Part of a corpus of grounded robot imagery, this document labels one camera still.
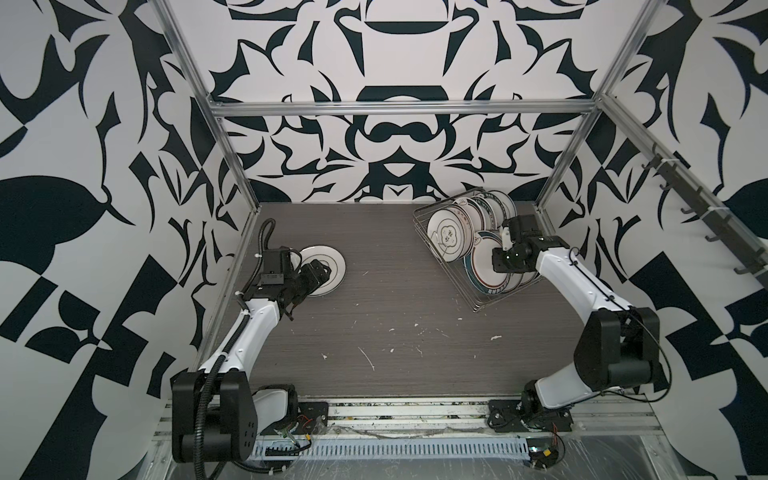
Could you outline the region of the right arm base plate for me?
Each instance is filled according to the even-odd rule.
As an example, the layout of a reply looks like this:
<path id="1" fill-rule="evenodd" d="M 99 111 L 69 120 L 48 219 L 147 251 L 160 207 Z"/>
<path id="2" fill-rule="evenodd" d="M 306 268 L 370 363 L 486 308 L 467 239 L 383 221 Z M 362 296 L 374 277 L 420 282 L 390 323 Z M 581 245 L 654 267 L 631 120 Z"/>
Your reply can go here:
<path id="1" fill-rule="evenodd" d="M 487 426 L 496 433 L 571 432 L 573 418 L 568 408 L 546 409 L 536 401 L 501 400 L 488 402 Z"/>

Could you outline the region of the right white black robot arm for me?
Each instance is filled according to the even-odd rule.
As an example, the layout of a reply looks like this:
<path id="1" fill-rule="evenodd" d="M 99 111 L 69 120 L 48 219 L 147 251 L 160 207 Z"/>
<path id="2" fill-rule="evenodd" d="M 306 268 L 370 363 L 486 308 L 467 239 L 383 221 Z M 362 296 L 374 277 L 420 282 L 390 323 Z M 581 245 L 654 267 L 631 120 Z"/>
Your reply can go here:
<path id="1" fill-rule="evenodd" d="M 583 322 L 572 363 L 526 385 L 516 407 L 522 423 L 540 429 L 596 396 L 626 397 L 626 389 L 662 379 L 667 357 L 654 310 L 633 306 L 603 284 L 580 261 L 577 248 L 545 234 L 533 215 L 504 221 L 500 235 L 501 245 L 491 254 L 493 270 L 545 278 Z"/>

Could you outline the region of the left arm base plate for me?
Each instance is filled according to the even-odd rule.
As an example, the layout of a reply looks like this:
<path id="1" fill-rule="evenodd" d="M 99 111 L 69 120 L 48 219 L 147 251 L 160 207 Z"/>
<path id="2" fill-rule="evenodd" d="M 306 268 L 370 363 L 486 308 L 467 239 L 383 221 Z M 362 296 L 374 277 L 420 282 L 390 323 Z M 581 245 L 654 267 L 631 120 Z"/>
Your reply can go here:
<path id="1" fill-rule="evenodd" d="M 288 431 L 292 434 L 313 434 L 327 425 L 329 404 L 325 401 L 303 401 L 288 411 Z"/>

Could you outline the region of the white plate green clover outline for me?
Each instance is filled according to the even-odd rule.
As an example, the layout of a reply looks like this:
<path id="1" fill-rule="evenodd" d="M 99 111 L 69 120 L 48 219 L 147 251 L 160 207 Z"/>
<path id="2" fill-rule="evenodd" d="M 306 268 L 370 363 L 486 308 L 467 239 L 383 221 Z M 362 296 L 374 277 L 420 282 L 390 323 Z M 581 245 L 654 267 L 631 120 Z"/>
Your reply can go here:
<path id="1" fill-rule="evenodd" d="M 329 295 L 341 285 L 346 273 L 346 260 L 339 250 L 328 245 L 314 245 L 303 248 L 299 253 L 302 257 L 301 265 L 318 260 L 330 269 L 329 279 L 310 294 L 310 298 Z"/>

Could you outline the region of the wire dish rack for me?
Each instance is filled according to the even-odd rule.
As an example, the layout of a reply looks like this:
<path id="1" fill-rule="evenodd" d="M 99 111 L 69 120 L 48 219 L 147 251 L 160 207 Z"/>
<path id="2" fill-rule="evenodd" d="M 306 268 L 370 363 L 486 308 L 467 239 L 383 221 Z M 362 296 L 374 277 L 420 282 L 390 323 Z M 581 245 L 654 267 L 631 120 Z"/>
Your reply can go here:
<path id="1" fill-rule="evenodd" d="M 499 273 L 492 267 L 492 252 L 502 246 L 501 223 L 525 215 L 541 220 L 533 202 L 475 187 L 417 208 L 413 223 L 461 297 L 479 311 L 541 280 L 535 272 Z"/>

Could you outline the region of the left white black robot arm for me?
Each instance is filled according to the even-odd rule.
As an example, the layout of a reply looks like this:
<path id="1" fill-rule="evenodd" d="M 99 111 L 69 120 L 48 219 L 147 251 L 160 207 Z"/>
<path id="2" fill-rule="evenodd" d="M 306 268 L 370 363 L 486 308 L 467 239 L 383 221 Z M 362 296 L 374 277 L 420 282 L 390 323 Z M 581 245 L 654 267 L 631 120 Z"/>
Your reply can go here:
<path id="1" fill-rule="evenodd" d="M 262 253 L 257 274 L 236 296 L 238 317 L 211 357 L 172 384 L 172 455 L 201 469 L 246 460 L 265 428 L 289 422 L 297 409 L 290 386 L 257 393 L 249 376 L 270 333 L 294 307 L 335 280 L 336 266 L 288 249 Z"/>

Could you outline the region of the white plate green red rim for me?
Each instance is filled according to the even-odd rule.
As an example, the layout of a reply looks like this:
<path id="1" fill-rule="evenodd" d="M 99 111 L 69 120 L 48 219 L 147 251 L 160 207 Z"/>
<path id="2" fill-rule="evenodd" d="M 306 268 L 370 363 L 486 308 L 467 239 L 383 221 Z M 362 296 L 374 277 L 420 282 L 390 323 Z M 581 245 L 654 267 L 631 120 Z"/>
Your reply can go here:
<path id="1" fill-rule="evenodd" d="M 491 262 L 492 250 L 501 247 L 501 238 L 489 231 L 473 234 L 472 245 L 462 263 L 470 284 L 480 293 L 501 295 L 522 288 L 536 279 L 535 272 L 496 273 Z"/>

